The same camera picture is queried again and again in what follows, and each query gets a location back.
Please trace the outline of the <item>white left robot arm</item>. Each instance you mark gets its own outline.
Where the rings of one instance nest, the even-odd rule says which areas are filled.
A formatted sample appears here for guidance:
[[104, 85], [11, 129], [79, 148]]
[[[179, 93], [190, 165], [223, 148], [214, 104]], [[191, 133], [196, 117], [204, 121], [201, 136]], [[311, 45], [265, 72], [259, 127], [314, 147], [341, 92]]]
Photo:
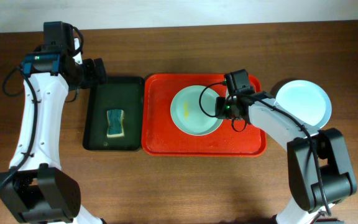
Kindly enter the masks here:
[[0, 199], [18, 223], [104, 223], [81, 204], [79, 184], [62, 171], [62, 111], [69, 91], [102, 84], [102, 59], [32, 53], [18, 66], [25, 105], [16, 151], [0, 172]]

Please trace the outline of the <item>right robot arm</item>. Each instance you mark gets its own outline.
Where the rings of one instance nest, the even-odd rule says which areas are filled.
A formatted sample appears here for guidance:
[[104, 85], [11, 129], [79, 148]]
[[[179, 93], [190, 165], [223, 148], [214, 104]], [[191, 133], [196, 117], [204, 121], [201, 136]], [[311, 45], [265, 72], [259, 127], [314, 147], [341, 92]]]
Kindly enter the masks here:
[[342, 133], [311, 126], [261, 91], [217, 97], [216, 116], [243, 119], [273, 138], [287, 152], [291, 199], [274, 223], [314, 223], [357, 192], [357, 182]]

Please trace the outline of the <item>light blue plate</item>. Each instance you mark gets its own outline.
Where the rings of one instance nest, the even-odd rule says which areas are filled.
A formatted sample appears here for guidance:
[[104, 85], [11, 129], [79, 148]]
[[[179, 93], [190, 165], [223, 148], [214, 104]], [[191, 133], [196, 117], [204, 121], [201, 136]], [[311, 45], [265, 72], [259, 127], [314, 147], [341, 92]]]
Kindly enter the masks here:
[[331, 100], [313, 82], [290, 81], [278, 90], [275, 99], [282, 108], [311, 126], [322, 129], [331, 118]]

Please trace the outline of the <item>pale green plate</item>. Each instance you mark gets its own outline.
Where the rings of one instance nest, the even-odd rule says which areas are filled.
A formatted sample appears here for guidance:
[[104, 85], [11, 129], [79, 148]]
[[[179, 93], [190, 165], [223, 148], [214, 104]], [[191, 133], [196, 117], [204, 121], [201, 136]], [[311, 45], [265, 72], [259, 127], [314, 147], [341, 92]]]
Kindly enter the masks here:
[[219, 96], [211, 88], [192, 85], [180, 90], [170, 105], [170, 115], [175, 126], [192, 136], [205, 136], [213, 133], [223, 123], [222, 119], [205, 115], [201, 110], [199, 99], [205, 112], [215, 114], [216, 98]]

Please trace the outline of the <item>green and yellow sponge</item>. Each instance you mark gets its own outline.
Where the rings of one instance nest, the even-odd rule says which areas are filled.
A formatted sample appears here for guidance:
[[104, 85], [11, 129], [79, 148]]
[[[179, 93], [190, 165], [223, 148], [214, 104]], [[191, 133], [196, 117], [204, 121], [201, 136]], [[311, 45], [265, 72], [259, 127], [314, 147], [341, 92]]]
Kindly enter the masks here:
[[124, 111], [120, 109], [107, 110], [107, 138], [124, 137]]

